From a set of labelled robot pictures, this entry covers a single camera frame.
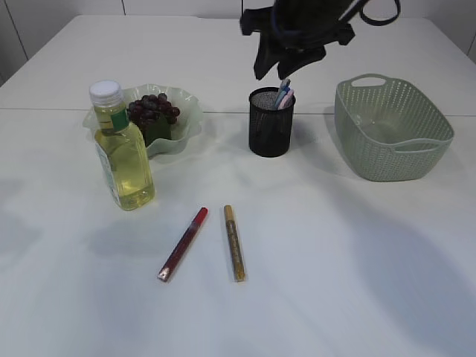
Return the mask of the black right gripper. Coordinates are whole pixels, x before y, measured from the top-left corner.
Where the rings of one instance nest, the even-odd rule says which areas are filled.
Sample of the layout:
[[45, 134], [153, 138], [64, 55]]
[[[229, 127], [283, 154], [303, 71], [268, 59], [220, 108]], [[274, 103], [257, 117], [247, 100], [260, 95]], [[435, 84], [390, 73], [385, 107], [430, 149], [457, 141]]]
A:
[[260, 35], [255, 78], [263, 79], [278, 63], [278, 77], [284, 80], [321, 61], [327, 55], [325, 45], [347, 45], [355, 36], [349, 25], [355, 14], [353, 1], [275, 1], [270, 7], [244, 10], [242, 35]]

